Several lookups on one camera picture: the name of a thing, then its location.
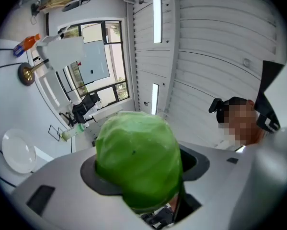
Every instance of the orange object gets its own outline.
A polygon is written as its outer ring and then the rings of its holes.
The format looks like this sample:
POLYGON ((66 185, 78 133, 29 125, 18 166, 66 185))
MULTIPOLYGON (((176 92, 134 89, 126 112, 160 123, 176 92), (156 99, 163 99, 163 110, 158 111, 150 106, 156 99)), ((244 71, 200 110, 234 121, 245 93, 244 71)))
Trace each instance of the orange object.
POLYGON ((40 34, 35 36, 29 36, 25 38, 22 42, 20 42, 14 49, 13 55, 16 57, 20 57, 26 50, 32 48, 34 44, 40 40, 40 34))

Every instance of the black hair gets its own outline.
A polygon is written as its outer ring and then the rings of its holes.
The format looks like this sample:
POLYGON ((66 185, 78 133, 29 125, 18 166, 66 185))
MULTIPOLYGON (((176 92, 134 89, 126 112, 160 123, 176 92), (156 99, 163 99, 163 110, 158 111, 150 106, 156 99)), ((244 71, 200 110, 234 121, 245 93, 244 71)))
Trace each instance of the black hair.
POLYGON ((224 112, 229 110, 230 105, 244 105, 247 103, 246 99, 240 98, 240 97, 232 97, 227 101, 220 102, 219 105, 217 105, 217 121, 218 123, 224 123, 224 112))

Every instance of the window frame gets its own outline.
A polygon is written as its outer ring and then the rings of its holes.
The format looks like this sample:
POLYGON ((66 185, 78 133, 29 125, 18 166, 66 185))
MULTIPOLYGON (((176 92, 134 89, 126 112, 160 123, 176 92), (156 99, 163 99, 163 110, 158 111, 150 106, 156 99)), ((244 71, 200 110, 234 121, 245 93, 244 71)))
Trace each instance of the window frame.
POLYGON ((86 93, 86 94, 80 94, 79 91, 78 91, 79 88, 85 87, 85 86, 87 86, 88 84, 93 83, 94 81, 89 82, 89 83, 86 83, 86 84, 82 81, 82 82, 84 83, 84 85, 83 85, 83 86, 80 86, 80 87, 76 87, 77 85, 75 84, 74 79, 73 79, 72 75, 70 74, 70 75, 71 75, 71 80, 73 81, 73 84, 74 84, 74 86, 75 86, 76 88, 75 88, 75 89, 72 89, 72 88, 71 88, 71 91, 69 91, 69 92, 66 92, 66 91, 65 91, 65 94, 66 94, 67 98, 69 99, 68 93, 73 92, 73 91, 77 91, 78 94, 79 94, 79 96, 80 96, 80 98, 83 98, 83 97, 85 97, 85 96, 88 95, 88 94, 93 94, 93 93, 97 93, 98 91, 101 91, 101 90, 105 90, 105 89, 108 89, 108 88, 113 88, 114 95, 115 95, 115 101, 114 101, 114 102, 111 102, 111 103, 109 103, 109 104, 107 105, 107 106, 110 106, 110 105, 113 105, 113 104, 115 104, 115 103, 117 103, 117 102, 124 101, 124 100, 130 98, 129 89, 128 89, 128 82, 127 82, 126 67, 125 67, 124 49, 123 49, 122 21, 121 21, 121 20, 89 21, 89 22, 84 22, 84 23, 73 24, 73 25, 71 25, 71 27, 77 26, 77 27, 78 27, 79 36, 82 36, 81 26, 82 26, 82 25, 86 25, 86 24, 92 24, 92 23, 94 23, 94 24, 100 23, 100 24, 101 24, 101 29, 102 29, 102 36, 103 36, 103 43, 104 43, 104 45, 112 45, 112 44, 120 44, 120 45, 121 45, 122 62, 123 62, 123 70, 124 70, 125 80, 124 80, 124 81, 121 81, 121 82, 116 82, 116 83, 113 83, 113 84, 104 86, 104 87, 99 88, 99 89, 97 89, 97 90, 90 91, 90 92, 88 92, 88 93, 86 93), (113 42, 113 43, 107 42, 107 38, 106 38, 106 22, 117 22, 117 23, 119 23, 120 42, 113 42), (122 100, 119 100, 119 98, 118 98, 118 93, 117 93, 117 90, 116 90, 116 85, 122 84, 122 83, 126 83, 127 97, 124 98, 124 99, 122 99, 122 100))

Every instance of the white plate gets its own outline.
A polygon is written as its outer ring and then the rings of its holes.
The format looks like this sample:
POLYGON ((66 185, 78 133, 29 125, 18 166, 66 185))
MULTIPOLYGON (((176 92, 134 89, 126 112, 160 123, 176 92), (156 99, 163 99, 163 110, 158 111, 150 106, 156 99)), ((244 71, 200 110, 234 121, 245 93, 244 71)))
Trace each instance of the white plate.
POLYGON ((2 151, 6 162, 18 173, 29 173, 36 164, 34 145, 22 130, 10 129, 5 133, 2 151))

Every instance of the window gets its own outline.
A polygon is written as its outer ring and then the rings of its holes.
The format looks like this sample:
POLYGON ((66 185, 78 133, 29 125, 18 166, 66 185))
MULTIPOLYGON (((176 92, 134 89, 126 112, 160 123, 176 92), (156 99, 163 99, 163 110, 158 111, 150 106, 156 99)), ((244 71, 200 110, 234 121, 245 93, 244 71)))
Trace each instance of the window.
POLYGON ((83 98, 97 93, 105 105, 129 98, 121 34, 120 21, 76 24, 64 33, 65 38, 82 36, 85 50, 93 51, 86 55, 94 59, 86 58, 67 66, 66 76, 71 86, 68 96, 76 92, 83 98))

